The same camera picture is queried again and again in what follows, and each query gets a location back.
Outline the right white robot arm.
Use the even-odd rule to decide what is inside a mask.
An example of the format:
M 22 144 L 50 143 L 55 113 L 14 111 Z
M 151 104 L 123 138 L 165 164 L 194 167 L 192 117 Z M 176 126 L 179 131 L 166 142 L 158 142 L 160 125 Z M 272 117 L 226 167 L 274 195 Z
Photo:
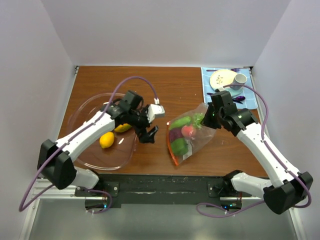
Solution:
M 210 98 L 201 124 L 231 132 L 251 151 L 268 176 L 263 179 L 234 170 L 223 177 L 223 192 L 230 197 L 238 192 L 258 197 L 278 215 L 290 208 L 300 208 L 304 199 L 310 200 L 313 177 L 300 172 L 277 150 L 264 135 L 255 115 L 247 108 L 238 110 L 226 90 L 212 93 Z

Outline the orange fake fruit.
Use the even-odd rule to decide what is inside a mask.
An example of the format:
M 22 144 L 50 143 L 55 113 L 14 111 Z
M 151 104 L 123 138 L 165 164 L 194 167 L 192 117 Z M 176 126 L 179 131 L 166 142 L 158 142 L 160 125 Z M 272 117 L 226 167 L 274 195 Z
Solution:
M 124 133 L 128 130 L 130 130 L 132 128 L 132 126 L 128 123 L 124 123 L 124 124 L 120 124 L 119 126 L 117 126 L 114 131 L 116 133 Z

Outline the green fake pepper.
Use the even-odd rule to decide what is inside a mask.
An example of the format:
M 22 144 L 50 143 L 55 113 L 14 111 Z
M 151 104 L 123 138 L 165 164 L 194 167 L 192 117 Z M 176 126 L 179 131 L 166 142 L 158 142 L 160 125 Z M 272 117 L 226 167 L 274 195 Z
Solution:
M 188 143 L 184 138 L 177 138 L 170 143 L 170 146 L 175 156 L 183 156 L 188 152 Z

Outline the yellow fake lemon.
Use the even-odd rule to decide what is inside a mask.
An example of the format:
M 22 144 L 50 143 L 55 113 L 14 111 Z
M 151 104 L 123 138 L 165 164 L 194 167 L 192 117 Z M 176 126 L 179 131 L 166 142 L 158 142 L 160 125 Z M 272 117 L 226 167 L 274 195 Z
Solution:
M 110 148 L 115 141 L 113 132 L 107 132 L 99 138 L 99 145 L 102 149 Z

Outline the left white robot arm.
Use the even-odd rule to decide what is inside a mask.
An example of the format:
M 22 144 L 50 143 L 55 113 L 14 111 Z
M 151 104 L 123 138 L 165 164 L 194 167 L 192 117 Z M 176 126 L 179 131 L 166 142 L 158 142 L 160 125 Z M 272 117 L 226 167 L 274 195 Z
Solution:
M 92 196 L 99 196 L 104 190 L 101 178 L 92 170 L 74 165 L 79 155 L 103 134 L 116 127 L 129 124 L 139 142 L 154 143 L 158 127 L 147 130 L 156 118 L 165 115 L 159 99 L 153 104 L 141 106 L 143 97 L 129 90 L 118 101 L 110 99 L 93 115 L 69 135 L 56 141 L 47 139 L 41 144 L 37 169 L 53 186 L 63 190 L 69 186 L 85 188 Z

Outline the clear zip top bag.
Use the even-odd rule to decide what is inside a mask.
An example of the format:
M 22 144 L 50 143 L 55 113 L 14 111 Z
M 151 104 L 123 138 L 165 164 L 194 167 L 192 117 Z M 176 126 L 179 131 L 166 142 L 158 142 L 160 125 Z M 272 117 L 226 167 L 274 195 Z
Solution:
M 200 103 L 166 123 L 166 144 L 175 166 L 200 151 L 215 136 L 215 129 L 202 125 L 207 109 L 206 103 Z

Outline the purple fake onion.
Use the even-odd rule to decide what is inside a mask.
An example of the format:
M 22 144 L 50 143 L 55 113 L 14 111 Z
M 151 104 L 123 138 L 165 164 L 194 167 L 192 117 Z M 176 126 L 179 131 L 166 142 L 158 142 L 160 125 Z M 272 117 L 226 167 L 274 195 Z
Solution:
M 169 142 L 172 143 L 177 139 L 184 138 L 182 128 L 172 128 L 168 132 Z

